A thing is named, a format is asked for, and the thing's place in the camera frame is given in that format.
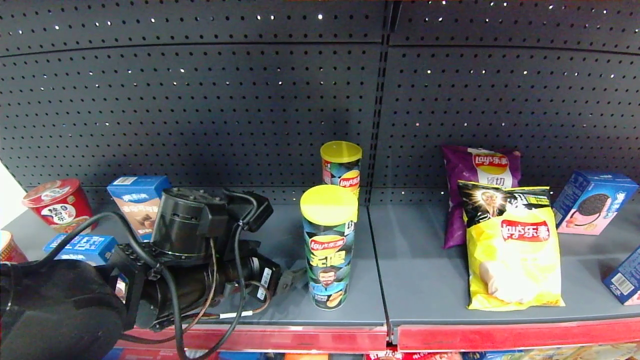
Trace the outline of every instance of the cartoon face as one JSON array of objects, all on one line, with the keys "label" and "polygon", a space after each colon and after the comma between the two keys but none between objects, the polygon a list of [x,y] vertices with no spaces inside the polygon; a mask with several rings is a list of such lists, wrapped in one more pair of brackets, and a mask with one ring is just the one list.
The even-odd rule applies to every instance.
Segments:
[{"label": "cartoon face", "polygon": [[320,279],[320,282],[324,287],[327,287],[335,281],[335,272],[321,272],[318,274],[318,279]]}]

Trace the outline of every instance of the barcode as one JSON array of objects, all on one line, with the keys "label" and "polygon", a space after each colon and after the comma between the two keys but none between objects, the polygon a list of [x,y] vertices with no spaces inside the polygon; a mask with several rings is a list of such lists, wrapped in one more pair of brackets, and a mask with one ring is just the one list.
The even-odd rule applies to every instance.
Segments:
[{"label": "barcode", "polygon": [[629,282],[629,280],[627,280],[627,278],[622,274],[617,274],[613,277],[613,279],[611,279],[611,281],[613,282],[613,285],[620,289],[620,291],[624,295],[630,293],[631,290],[634,289],[634,286],[631,284],[631,282]]},{"label": "barcode", "polygon": [[[260,283],[264,286],[269,287],[269,280],[271,278],[271,269],[270,268],[264,268],[264,272],[262,273],[262,279],[260,280]],[[260,300],[264,300],[264,296],[266,295],[264,289],[259,288],[258,289],[258,299]]]},{"label": "barcode", "polygon": [[120,179],[117,179],[116,181],[113,182],[114,185],[128,185],[133,183],[134,180],[136,180],[137,177],[121,177]]}]

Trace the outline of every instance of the lay's logo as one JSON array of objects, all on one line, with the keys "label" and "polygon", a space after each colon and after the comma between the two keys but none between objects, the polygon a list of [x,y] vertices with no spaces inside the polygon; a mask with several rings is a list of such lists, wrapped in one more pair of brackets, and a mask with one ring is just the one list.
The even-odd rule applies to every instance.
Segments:
[{"label": "lay's logo", "polygon": [[346,242],[344,236],[320,235],[311,239],[309,247],[311,251],[333,250],[341,248]]},{"label": "lay's logo", "polygon": [[500,223],[502,239],[518,240],[527,242],[543,242],[549,240],[549,225],[546,221],[541,222],[519,222],[514,220],[503,220]]},{"label": "lay's logo", "polygon": [[497,153],[474,154],[474,166],[487,174],[500,175],[509,168],[509,159]]},{"label": "lay's logo", "polygon": [[338,181],[338,185],[343,188],[356,188],[360,185],[360,171],[351,170],[344,174]]}]

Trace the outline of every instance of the gray metal shelf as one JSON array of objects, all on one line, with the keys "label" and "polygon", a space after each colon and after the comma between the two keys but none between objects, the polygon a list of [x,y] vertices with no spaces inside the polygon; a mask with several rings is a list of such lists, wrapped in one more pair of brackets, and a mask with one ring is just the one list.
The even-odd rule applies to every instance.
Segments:
[{"label": "gray metal shelf", "polygon": [[[114,204],[94,206],[99,211],[114,211]],[[244,233],[243,238],[262,242],[260,252],[283,267],[305,266],[304,245],[300,208],[297,205],[275,205],[272,217],[257,233]],[[356,226],[356,251],[352,262],[352,281],[349,299],[334,311],[323,311],[313,305],[306,284],[299,284],[289,293],[275,296],[269,307],[254,316],[242,318],[243,325],[283,325],[318,327],[384,327],[385,311],[378,280],[378,269],[373,252],[369,219],[364,207],[360,210],[360,221]],[[10,231],[15,241],[30,260],[44,256],[42,247],[56,233],[48,228],[31,211],[26,211],[4,230]],[[95,234],[116,236],[125,241],[126,235],[120,224],[112,219],[101,221]],[[250,299],[247,309],[259,306]],[[232,312],[237,309],[237,297],[225,299],[210,311]]]},{"label": "gray metal shelf", "polygon": [[640,243],[640,206],[631,203],[600,236],[560,234],[566,307],[523,311],[468,310],[467,252],[442,249],[446,202],[372,205],[369,214],[378,251],[388,317],[400,325],[504,325],[582,322],[640,317],[622,306],[601,282]]}]

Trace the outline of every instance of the shelf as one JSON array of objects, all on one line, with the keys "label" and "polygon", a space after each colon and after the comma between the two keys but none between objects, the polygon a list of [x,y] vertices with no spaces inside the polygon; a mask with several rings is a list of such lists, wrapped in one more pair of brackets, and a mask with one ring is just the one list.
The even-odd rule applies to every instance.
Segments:
[{"label": "shelf", "polygon": [[[99,211],[113,211],[115,205],[94,206]],[[274,214],[255,233],[243,233],[243,238],[262,242],[260,253],[284,267],[304,266],[304,245],[300,209],[297,205],[274,205]],[[349,299],[334,311],[323,311],[313,305],[306,284],[290,292],[276,295],[269,307],[256,315],[242,318],[240,325],[226,342],[223,350],[281,350],[354,352],[382,351],[387,344],[385,311],[376,268],[371,230],[366,209],[360,210],[356,225],[356,251],[352,260],[352,281]],[[5,227],[30,260],[41,258],[42,247],[55,236],[40,219],[27,211]],[[118,241],[126,239],[124,230],[115,220],[102,221],[95,234],[110,234]],[[246,308],[257,307],[248,299]],[[210,312],[232,312],[237,309],[237,297],[225,299]],[[185,336],[189,348],[209,348],[226,329],[226,323],[204,322]],[[171,329],[159,333],[135,329],[131,334],[148,338],[163,338]],[[144,347],[119,342],[119,347]],[[155,348],[175,348],[173,342]]]},{"label": "shelf", "polygon": [[631,203],[600,236],[560,234],[566,307],[468,310],[465,247],[441,248],[447,204],[369,208],[393,341],[404,351],[504,350],[640,340],[640,306],[622,306],[601,274],[640,242]]}]

